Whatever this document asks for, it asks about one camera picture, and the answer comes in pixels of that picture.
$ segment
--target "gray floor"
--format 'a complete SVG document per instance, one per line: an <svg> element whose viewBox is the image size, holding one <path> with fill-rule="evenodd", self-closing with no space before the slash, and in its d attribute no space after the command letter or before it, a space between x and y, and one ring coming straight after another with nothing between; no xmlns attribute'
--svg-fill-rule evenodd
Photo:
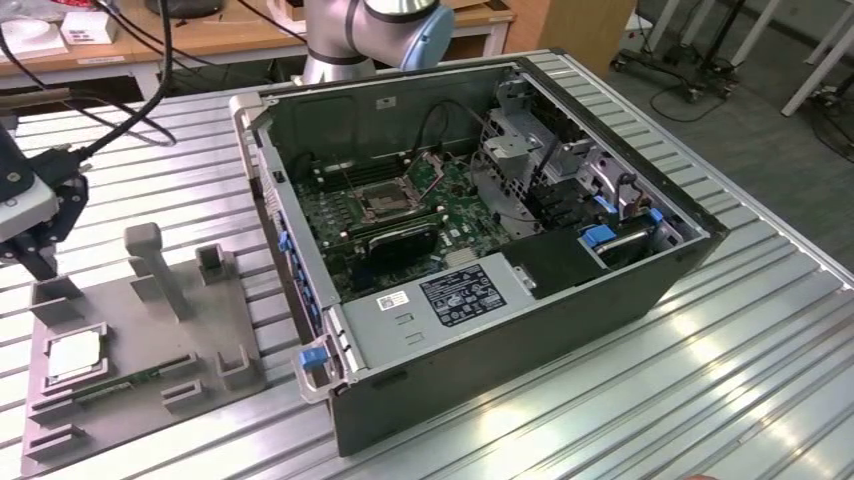
<svg viewBox="0 0 854 480"><path fill-rule="evenodd" d="M665 0L643 0L644 16L657 16ZM681 24L691 1L683 1L671 26ZM699 36L697 47L713 34L725 7L715 5ZM731 58L752 19L739 18L721 56ZM649 97L675 79L641 67L611 72L607 82L655 118L699 155L779 215L789 225L854 270L854 164L840 159L815 139L807 112L791 118L779 114L793 90L811 72L803 63L811 48L767 29L739 69L741 87L729 101L703 120L677 123L656 115ZM828 77L837 83L851 71L840 65ZM693 117L717 102L697 105L663 95L656 106L677 118ZM847 124L854 132L854 124Z"/></svg>

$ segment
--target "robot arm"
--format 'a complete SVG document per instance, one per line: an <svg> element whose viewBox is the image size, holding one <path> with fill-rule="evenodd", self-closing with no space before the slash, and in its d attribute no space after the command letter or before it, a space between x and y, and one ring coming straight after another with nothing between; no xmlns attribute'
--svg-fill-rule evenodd
<svg viewBox="0 0 854 480"><path fill-rule="evenodd" d="M55 276L53 245L65 240L87 201L82 160L63 149L26 159L0 128L0 261L21 263L37 280Z"/></svg>
<svg viewBox="0 0 854 480"><path fill-rule="evenodd" d="M400 70L432 67L450 42L453 11L438 0L309 0L308 60L300 82L373 75L374 59Z"/></svg>
<svg viewBox="0 0 854 480"><path fill-rule="evenodd" d="M308 0L305 7L301 83L369 76L370 59L404 71L438 63L453 32L453 12L438 0ZM19 101L61 101L67 95L62 90L27 94ZM85 158L79 150L50 149L27 159L0 129L0 261L21 263L37 280L55 276L54 245L65 240L87 201L79 171Z"/></svg>

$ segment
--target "cable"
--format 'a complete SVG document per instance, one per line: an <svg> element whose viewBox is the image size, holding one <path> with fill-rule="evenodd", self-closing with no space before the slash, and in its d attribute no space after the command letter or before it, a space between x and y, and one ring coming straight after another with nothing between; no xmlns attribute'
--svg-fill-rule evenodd
<svg viewBox="0 0 854 480"><path fill-rule="evenodd" d="M157 0L157 4L161 12L168 11L166 0ZM169 16L161 15L160 18L162 22L162 42L165 51L162 58L162 76L160 77L160 86L157 87L157 91L154 92L154 95L153 97L150 97L148 102L145 102L145 105L142 105L142 108L139 108L138 111L133 115L130 115L130 118L127 118L117 128L114 128L109 133L106 133L106 135L98 138L87 147L82 147L75 151L82 160L94 155L94 153L101 148L103 148L113 140L123 135L123 133L127 132L130 128L133 128L133 125L135 125L139 120L145 118L145 116L150 113L150 111L162 100L162 97L165 96L165 91L169 86L169 80L172 79L172 62L174 58L172 51L172 25L169 24Z"/></svg>
<svg viewBox="0 0 854 480"><path fill-rule="evenodd" d="M542 170L545 169L545 165L548 165L548 162L550 162L550 158L554 156L554 152L557 151L557 145L560 145L560 136L554 133L554 138L550 140L550 143L548 144L548 148L545 149L545 155L542 155L542 159L536 164L536 167L533 167L533 172L530 172L530 182L528 183L528 190L533 185L533 181L538 177L540 173L542 173Z"/></svg>
<svg viewBox="0 0 854 480"><path fill-rule="evenodd" d="M2 33L2 29L0 29L0 51L2 51L2 55L5 56L5 58L9 60L11 65L14 65L14 67L21 71L21 73L31 80L31 82L35 84L35 86L41 90L50 90L50 87L47 86L47 84L41 81L41 79L35 76L34 73L31 73L31 71L23 66L21 61L17 59L17 57L11 53L11 49L9 48L9 44L5 41L5 35ZM111 102L109 100L102 99L93 92L75 90L75 91L71 91L71 94L73 94L74 98L78 99L78 100L83 100L83 99L85 100L93 100L93 101L97 101L97 102L99 102L102 104L111 105L113 107L119 109L122 112L125 112L130 116L133 116L137 113L135 110L133 110L126 105L122 105L122 104L119 104L117 102ZM86 117L90 120L93 120L94 122L99 123L101 125L103 125L103 126L106 126L109 128L113 128L113 129L118 128L118 125L115 125L114 123L109 122L107 120L103 120L101 117L98 117L93 113L86 112L82 108L74 106L70 102L61 102L61 104L65 105L65 107L67 107L69 109L74 110L77 113L79 113L83 117ZM142 122L145 123L145 125L152 127L154 129L154 131L157 131L166 138L166 140L165 141L153 140L153 139L148 138L146 136L139 135L135 132L127 132L127 136L130 136L130 137L135 138L137 140L145 142L148 145L154 145L154 146L160 146L160 147L170 147L177 143L177 141L174 140L174 136L157 123L154 123L148 118L142 118Z"/></svg>
<svg viewBox="0 0 854 480"><path fill-rule="evenodd" d="M157 55L164 56L164 52L162 50L160 50L157 47L154 47L149 42L146 42L137 34L135 32L133 32L130 30L130 28L127 27L127 25L125 25L123 22L133 24L133 22L130 22L126 17L122 17L119 14L117 15L111 9L109 7L106 7L105 5L102 5L99 2L94 2L93 5L97 6L97 8L109 16L109 18L111 18L111 20L115 22L115 24L121 27L121 29L127 33L127 35L130 35L130 37L142 44L142 46L145 46L145 48L148 48L148 50L150 50L152 52L154 52ZM133 24L133 28L135 30L138 30L143 36L146 36L148 38L150 38L154 42L157 42L158 44L162 44L162 41L154 37L153 35L150 35L148 32L145 32L138 26L135 26ZM173 60L174 65L177 65L178 67L181 67L185 71L188 71L192 75L197 76L198 78L201 78L201 80L204 81L210 81L209 79L204 78L204 76L192 68L189 68L184 63L181 63L177 59ZM200 92L206 91L205 89L192 85L190 83L186 83L185 79L178 79L177 76L172 76L172 80L184 83L184 85L188 85L193 90L197 90Z"/></svg>
<svg viewBox="0 0 854 480"><path fill-rule="evenodd" d="M127 32L127 34L135 39L135 41L138 41L149 50L152 50L154 53L162 55L162 52L154 48L153 46L150 46L150 44L148 42L145 42L142 39L138 38L138 36L135 35L135 33L131 30L134 30L135 32L138 32L138 34L141 34L145 38L148 38L152 42L156 42L158 45L162 45L162 40L160 40L154 35L152 35L150 33L148 33L135 23L133 23L130 21L130 19L127 17L123 16L123 14L119 11L113 10L111 7L109 7L107 5L103 5L99 3L99 1L93 2L94 7L102 11L106 15L109 15L109 18L113 19L113 21L118 24L118 26L121 27L121 29ZM225 70L225 75L232 74L237 77L244 77L252 81L256 81L257 78L245 75L240 72L229 72L228 67L230 67L230 65L222 66L222 65L217 65L213 62L209 62L206 60L204 60L202 58L196 57L194 55L190 55L189 53L186 53L184 50L180 50L178 48L174 48L174 46L172 46L172 50L174 51L176 54L178 54L181 57L185 57L186 59L200 63L204 66L212 67L212 68L217 68L221 70ZM186 70L192 70L190 68L186 67L186 65L184 65L182 63L180 63L177 60L174 60L174 64L177 66L180 66L181 68L186 69ZM198 77L201 77L201 75L198 74L198 72L193 71L193 74L197 75Z"/></svg>
<svg viewBox="0 0 854 480"><path fill-rule="evenodd" d="M640 31L640 37L643 37L643 46L640 47L640 53L653 55L652 49L649 48L649 39L645 38L645 31L643 29L643 23L640 22L640 0L637 0L635 4L635 17L637 17L637 30Z"/></svg>
<svg viewBox="0 0 854 480"><path fill-rule="evenodd" d="M693 123L693 122L699 122L703 118L705 118L705 116L713 112L717 108L720 108L723 106L723 104L725 103L725 99L720 99L720 103L717 103L713 107L711 107L708 110L705 110L703 113L700 113L696 117L693 118L676 118L672 117L669 115L667 115L664 112L661 112L659 110L659 108L655 106L655 100L657 99L659 96L661 96L661 94L673 91L676 88L679 88L681 85L673 85L672 87L667 87L664 88L661 91L659 91L655 95L652 95L652 97L649 97L649 108L655 111L655 113L657 113L661 117L664 117L667 120L672 120L673 122L679 122L679 123Z"/></svg>
<svg viewBox="0 0 854 480"><path fill-rule="evenodd" d="M696 8L699 7L700 3L703 3L703 0L696 0L696 2L693 2L693 6L691 7L691 10L688 10L688 16L684 17L684 22L681 22L681 26L679 27L679 33L676 34L679 39L681 39L684 30L688 28L688 23L691 23L691 17L693 16L693 12L696 12Z"/></svg>
<svg viewBox="0 0 854 480"><path fill-rule="evenodd" d="M820 117L823 117L824 120L827 120L827 122L832 125L833 129L841 134L841 136L848 141L848 143L854 143L854 142L851 142L849 135L844 132L844 130L841 129L841 126L835 122L832 117L829 117L827 115L827 112L823 111L823 109L820 108L819 105L812 104L812 108L813 108L813 113L809 115L809 127L812 129L812 135L815 136L815 139L821 143L821 145L824 145L824 147L832 153L836 154L836 156L841 160L844 160L845 162L854 164L854 159L851 159L851 157L843 151L840 151L824 138L821 138L821 134L817 131L817 121L816 120Z"/></svg>
<svg viewBox="0 0 854 480"><path fill-rule="evenodd" d="M266 23L269 23L273 27L276 27L278 30L286 32L288 35L290 35L300 42L302 42L305 45L308 45L308 40L305 40L305 38L298 33L296 33L293 30L286 28L284 25L281 25L278 22L276 22L272 18L269 18L266 15L264 15L252 5L249 5L245 2L245 0L237 0L237 3L240 5L242 5L254 15L257 15L264 20L266 20Z"/></svg>
<svg viewBox="0 0 854 480"><path fill-rule="evenodd" d="M429 122L429 117L432 117L432 114L438 109L438 107L444 108L445 105L453 105L454 107L460 108L468 114L468 116L470 116L470 118L473 118L477 121L477 123L482 126L482 128L486 128L486 124L482 121L482 118L480 118L480 115L477 115L477 113L468 106L462 105L461 103L458 103L456 100L450 98L444 98L438 100L436 103L433 103L429 106L429 109L424 114L424 118L421 119L421 124L417 127L417 134L414 135L414 144L412 145L412 149L409 150L409 158L414 157L417 150L421 148L421 142L424 141L424 130L426 129L426 123ZM448 129L450 114L448 113L446 108L444 108L444 114L445 114L445 117L444 117L445 123L441 129L440 135L444 135L444 132Z"/></svg>
<svg viewBox="0 0 854 480"><path fill-rule="evenodd" d="M504 212L498 212L497 210L494 211L494 213L497 213L501 217L508 218L510 220L514 220L516 222L525 222L525 223L538 223L538 220L529 219L529 218L518 218L518 217L513 217L512 215L506 215Z"/></svg>

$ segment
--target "slotted metal table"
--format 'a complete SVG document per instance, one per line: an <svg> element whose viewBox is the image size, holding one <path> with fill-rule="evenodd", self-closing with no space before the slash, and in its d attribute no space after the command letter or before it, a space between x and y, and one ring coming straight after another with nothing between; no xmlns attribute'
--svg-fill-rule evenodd
<svg viewBox="0 0 854 480"><path fill-rule="evenodd" d="M854 474L851 274L570 58L528 57L732 229L701 269L625 328L340 458L326 409L301 401L288 363L298 340L228 117L238 91L172 99L154 116L180 144L122 138L91 161L91 200L58 247L59 269L81 286L129 275L121 231L146 221L162 228L169 262L209 242L236 251L270 387L49 478ZM25 118L17 140L34 154L102 133L59 113ZM0 267L0 479L18 476L27 281L18 266Z"/></svg>

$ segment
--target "power supply label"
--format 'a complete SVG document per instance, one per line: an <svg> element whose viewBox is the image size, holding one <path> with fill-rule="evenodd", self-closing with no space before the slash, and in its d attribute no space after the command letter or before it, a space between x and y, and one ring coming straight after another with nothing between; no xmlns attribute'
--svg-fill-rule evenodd
<svg viewBox="0 0 854 480"><path fill-rule="evenodd" d="M506 305L480 265L424 282L420 287L445 327L458 325Z"/></svg>

